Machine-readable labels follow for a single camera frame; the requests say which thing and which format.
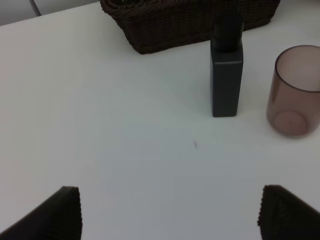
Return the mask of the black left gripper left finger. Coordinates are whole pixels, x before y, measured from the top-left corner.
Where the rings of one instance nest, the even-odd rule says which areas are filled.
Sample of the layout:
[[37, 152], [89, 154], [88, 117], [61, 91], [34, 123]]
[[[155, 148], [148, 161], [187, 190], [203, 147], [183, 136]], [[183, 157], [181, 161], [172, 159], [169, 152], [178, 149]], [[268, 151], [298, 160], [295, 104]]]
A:
[[0, 233], [2, 240], [80, 240], [80, 191], [63, 186], [18, 222]]

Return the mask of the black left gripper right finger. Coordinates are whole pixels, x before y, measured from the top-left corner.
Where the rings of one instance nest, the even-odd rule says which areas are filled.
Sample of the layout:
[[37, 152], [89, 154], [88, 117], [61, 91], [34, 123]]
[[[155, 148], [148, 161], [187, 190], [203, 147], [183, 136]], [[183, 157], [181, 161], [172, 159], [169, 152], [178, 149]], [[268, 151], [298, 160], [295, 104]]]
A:
[[320, 212], [281, 185], [264, 186], [257, 225], [263, 240], [320, 238]]

